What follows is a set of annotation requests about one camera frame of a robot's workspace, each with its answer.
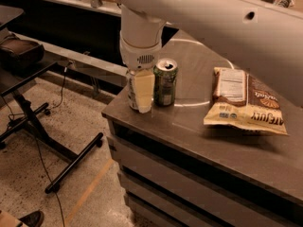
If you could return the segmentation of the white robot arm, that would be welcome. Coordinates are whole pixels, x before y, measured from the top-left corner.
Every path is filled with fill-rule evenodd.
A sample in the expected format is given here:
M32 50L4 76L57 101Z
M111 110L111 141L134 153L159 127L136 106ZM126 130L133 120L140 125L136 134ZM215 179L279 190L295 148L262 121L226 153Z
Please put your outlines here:
M125 52L160 48L165 23L184 30L303 105L303 15L258 0L117 0Z

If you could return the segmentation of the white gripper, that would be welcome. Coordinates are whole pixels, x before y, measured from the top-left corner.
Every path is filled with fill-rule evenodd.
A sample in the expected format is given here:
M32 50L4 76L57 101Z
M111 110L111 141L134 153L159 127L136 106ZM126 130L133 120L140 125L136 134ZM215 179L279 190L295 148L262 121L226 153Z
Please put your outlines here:
M145 114L152 108L155 82L153 71L147 69L153 68L158 61L162 42L158 40L153 46L143 47L142 45L129 44L123 36L120 36L119 46L122 61L128 69L140 70L134 71L133 87L138 111Z

